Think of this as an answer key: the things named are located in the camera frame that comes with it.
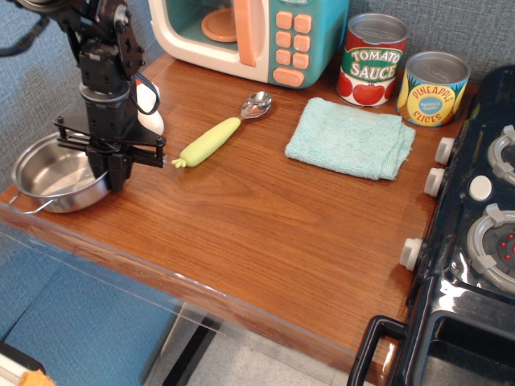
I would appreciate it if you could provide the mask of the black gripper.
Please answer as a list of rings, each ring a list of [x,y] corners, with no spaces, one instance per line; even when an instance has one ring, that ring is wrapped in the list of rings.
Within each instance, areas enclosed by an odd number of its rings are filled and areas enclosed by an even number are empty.
[[[132,163],[163,167],[166,140],[138,120],[136,90],[102,94],[80,91],[86,113],[59,116],[54,125],[60,145],[86,153],[96,179],[108,171],[112,192],[120,192],[130,178]]]

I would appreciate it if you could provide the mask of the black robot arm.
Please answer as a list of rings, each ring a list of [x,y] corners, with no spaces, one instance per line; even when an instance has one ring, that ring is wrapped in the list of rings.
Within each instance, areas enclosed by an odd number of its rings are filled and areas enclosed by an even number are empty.
[[[134,36],[124,1],[17,1],[39,21],[3,57],[27,51],[50,21],[68,37],[81,72],[84,116],[57,117],[60,146],[86,154],[95,177],[119,192],[135,163],[162,167],[163,120],[158,89],[141,72],[144,49]]]

